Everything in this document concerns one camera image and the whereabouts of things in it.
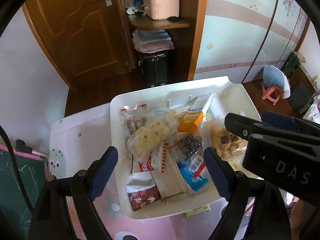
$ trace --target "green chalkboard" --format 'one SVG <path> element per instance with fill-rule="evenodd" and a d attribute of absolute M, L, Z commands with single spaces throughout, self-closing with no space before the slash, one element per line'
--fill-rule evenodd
<path fill-rule="evenodd" d="M 0 210 L 20 239 L 27 239 L 31 214 L 14 176 L 10 155 L 0 148 Z M 47 159 L 15 155 L 23 185 L 33 205 L 45 181 Z"/>

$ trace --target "blue gripper pad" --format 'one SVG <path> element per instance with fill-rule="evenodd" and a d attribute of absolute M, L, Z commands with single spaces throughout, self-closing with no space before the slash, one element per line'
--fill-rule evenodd
<path fill-rule="evenodd" d="M 216 149 L 212 147 L 204 150 L 203 159 L 219 195 L 224 197 L 226 201 L 230 201 L 234 184 L 232 167 L 229 163 L 221 160 Z"/>
<path fill-rule="evenodd" d="M 118 162 L 118 150 L 110 146 L 99 160 L 98 169 L 92 179 L 89 196 L 92 201 L 102 195 L 104 188 Z"/>
<path fill-rule="evenodd" d="M 292 117 L 287 117 L 271 112 L 263 112 L 261 116 L 261 121 L 275 128 L 287 131 L 297 132 L 299 128 L 298 124 L 294 121 Z"/>

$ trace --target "pink table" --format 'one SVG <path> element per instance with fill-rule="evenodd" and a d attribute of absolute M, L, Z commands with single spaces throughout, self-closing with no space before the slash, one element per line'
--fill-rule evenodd
<path fill-rule="evenodd" d="M 111 146 L 110 104 L 88 109 L 58 120 L 51 126 L 50 159 L 59 168 L 50 167 L 57 178 L 71 177 L 80 169 L 88 169 Z M 94 201 L 105 227 L 114 240 L 131 235 L 138 240 L 206 240 L 219 222 L 225 199 L 211 203 L 211 210 L 183 219 L 181 215 L 154 220 L 133 220 L 123 215 L 114 174 L 101 197 Z M 85 239 L 72 198 L 68 206 L 77 237 Z M 241 239 L 245 227 L 236 239 Z"/>

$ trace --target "cartoon owl print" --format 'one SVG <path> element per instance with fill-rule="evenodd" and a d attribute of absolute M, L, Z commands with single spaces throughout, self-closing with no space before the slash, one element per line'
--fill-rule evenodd
<path fill-rule="evenodd" d="M 59 149 L 52 149 L 49 152 L 49 171 L 50 175 L 62 179 L 66 175 L 66 159 L 64 153 Z"/>

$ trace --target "white wall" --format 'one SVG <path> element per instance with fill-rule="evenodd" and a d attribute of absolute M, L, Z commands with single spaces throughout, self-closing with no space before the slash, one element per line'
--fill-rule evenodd
<path fill-rule="evenodd" d="M 314 78 L 320 76 L 320 46 L 315 27 L 310 22 L 307 35 L 301 45 L 299 52 L 306 58 L 306 63 L 302 63 L 309 75 Z"/>
<path fill-rule="evenodd" d="M 12 142 L 49 153 L 51 124 L 64 116 L 67 95 L 19 9 L 0 38 L 0 125 Z"/>

